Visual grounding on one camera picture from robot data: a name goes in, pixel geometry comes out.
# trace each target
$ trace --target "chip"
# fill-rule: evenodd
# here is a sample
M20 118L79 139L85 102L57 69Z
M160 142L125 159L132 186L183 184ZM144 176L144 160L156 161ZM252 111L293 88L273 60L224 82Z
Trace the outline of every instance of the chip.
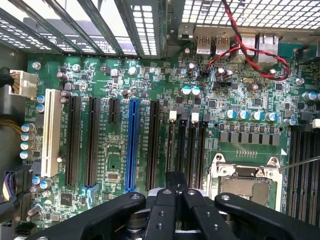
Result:
M177 96L175 101L177 104L182 104L182 96Z
M72 193L61 193L60 205L72 207Z
M253 105L255 106L261 106L261 98L255 98L253 100Z
M194 98L194 104L200 105L201 104L201 98L195 97Z

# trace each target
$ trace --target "capacitor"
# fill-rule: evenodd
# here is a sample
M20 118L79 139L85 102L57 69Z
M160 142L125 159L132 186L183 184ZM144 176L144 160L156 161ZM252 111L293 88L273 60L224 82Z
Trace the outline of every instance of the capacitor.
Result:
M245 120L248 117L248 115L249 115L248 112L245 111L245 110L238 111L236 113L237 118L240 119L240 120Z
M190 55L190 49L186 47L182 52L182 57L187 58Z
M253 92L253 91L257 91L259 89L259 85L258 84L249 84L247 87L246 87L246 90L248 92Z
M191 88L189 86L184 86L182 89L181 89L181 93L183 95L189 95L191 93Z
M43 181L43 180L44 180L44 178L43 178L42 176L34 176L34 177L32 178L32 184L33 184L33 185L38 185L38 184L40 184L41 181Z
M39 204L34 205L34 207L32 207L26 214L30 217L32 217L33 215L39 213L41 211L41 206Z
M61 104L68 104L69 103L69 98L61 97L59 99Z
M224 74L224 72L225 72L225 69L222 68L222 67L219 67L219 68L215 71L214 76L215 76L216 78L220 78L220 77Z
M34 155L34 151L32 151L30 149L20 152L21 159L31 158L33 155Z
M193 96L198 96L200 94L200 88L198 86L195 86L191 89L191 94Z
M262 119L262 113L259 111L254 111L250 114L252 120L260 121Z
M305 84L305 79L302 78L302 77L298 77L296 80L295 80L295 84L297 86L302 86L303 84Z
M317 98L317 93L315 93L314 91L305 92L304 94L302 94L302 98L305 101L314 101Z
M227 78L231 77L233 73L234 73L233 71L227 70L222 74L222 78L227 79Z
M72 96L72 92L70 91L61 91L60 92L60 97L71 97Z
M65 153L63 153L63 154L61 154L60 156L58 156L58 157L56 158L56 161L57 161L58 163L62 163L62 162L66 159L66 157L67 157L67 155L66 155Z
M297 125L298 121L295 118L286 118L283 120L283 123L287 126Z
M35 185L35 186L30 187L30 192L35 193L35 192L38 192L40 189L41 188L39 185Z
M134 76L134 75L136 75L136 73L137 73L137 69L134 66L129 67L129 69L128 69L129 75Z
M56 77L58 79L60 79L61 81L67 81L68 78L69 78L68 75L66 75L66 74L64 74L64 73L62 73L60 71L58 71L58 73L56 74Z
M278 119L278 114L276 112L268 112L265 115L265 120L267 120L268 122L274 122L277 121Z
M26 132L32 132L34 131L36 128L36 126L33 123L24 123L21 126L21 130L22 132L26 133Z
M24 132L20 136L21 140L26 142L35 138L35 134L33 132Z
M42 114L44 111L45 111L45 105L43 104L38 104L36 107L35 107L36 111L40 114Z
M79 64L75 64L72 66L72 71L74 71L75 73L79 72L81 69Z
M34 143L32 141L24 141L20 144L20 148L22 150L32 149L34 147Z
M33 221L36 221L39 217L40 217L40 212L37 212L35 215L33 215L33 216L27 216L26 218L25 218L25 220L28 222L28 223L30 223L30 222L33 222Z
M50 188L52 185L52 179L51 178L46 178L45 180L41 181L39 186L41 189L47 189Z
M186 67L186 71L188 73L192 73L195 69L196 69L196 64L194 64L193 62L190 62Z
M227 110L224 115L226 119L233 119L236 117L236 112L234 110Z
M40 103L40 104L45 103L45 100L46 100L46 97L43 96L43 95L39 95L39 96L36 97L36 101L37 101L38 103Z

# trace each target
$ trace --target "motherboard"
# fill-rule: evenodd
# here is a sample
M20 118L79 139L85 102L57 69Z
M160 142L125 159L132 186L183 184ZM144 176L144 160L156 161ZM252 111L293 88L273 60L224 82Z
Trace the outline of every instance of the motherboard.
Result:
M297 47L279 43L291 69L283 81L228 60L203 77L210 59L193 44L165 61L31 54L37 100L26 105L35 130L24 162L48 179L34 189L41 213L30 221L41 230L125 192L147 196L167 171L212 199L232 192L286 212L288 171L266 170L288 164L291 128L320 110L310 99L319 64L297 65Z

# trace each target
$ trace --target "screw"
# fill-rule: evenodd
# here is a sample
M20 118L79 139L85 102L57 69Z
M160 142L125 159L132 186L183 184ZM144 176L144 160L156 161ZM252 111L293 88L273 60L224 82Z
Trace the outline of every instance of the screw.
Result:
M195 191L195 190L189 190L189 191L188 191L188 194L190 194L190 195L195 195L195 194L196 194L196 191Z
M221 198L225 201L228 201L230 199L228 195L222 195Z

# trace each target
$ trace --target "black connector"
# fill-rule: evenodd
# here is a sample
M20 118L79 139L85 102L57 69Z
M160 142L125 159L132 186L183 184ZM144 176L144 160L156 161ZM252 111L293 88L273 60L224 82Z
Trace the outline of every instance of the black connector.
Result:
M88 138L85 156L84 176L84 185L86 187L93 187L97 183L100 106L100 98L90 97L87 125Z
M68 124L66 135L65 184L74 186L78 181L80 144L81 97L69 98Z

